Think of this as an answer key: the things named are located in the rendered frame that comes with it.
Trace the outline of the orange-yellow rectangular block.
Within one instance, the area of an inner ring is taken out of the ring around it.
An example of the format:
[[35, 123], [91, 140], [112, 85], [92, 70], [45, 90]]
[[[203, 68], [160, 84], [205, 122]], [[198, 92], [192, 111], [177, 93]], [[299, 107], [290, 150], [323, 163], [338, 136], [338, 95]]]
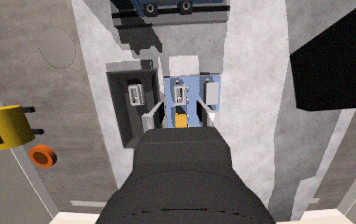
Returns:
[[187, 127], [186, 113], [175, 113], [176, 128]]

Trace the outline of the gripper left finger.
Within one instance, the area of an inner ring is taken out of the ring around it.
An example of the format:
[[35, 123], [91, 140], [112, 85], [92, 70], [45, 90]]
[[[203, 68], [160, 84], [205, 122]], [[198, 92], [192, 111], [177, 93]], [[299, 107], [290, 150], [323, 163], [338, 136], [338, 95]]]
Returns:
[[142, 123], [144, 134], [149, 129], [156, 129], [162, 123], [165, 116], [164, 102], [159, 102], [149, 113], [143, 114]]

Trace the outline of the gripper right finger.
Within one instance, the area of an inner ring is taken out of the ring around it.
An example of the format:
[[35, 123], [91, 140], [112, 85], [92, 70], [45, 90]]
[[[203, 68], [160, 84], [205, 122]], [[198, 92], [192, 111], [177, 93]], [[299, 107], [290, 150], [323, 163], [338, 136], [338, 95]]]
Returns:
[[196, 100], [196, 114], [204, 126], [219, 129], [219, 112], [211, 110], [202, 100]]

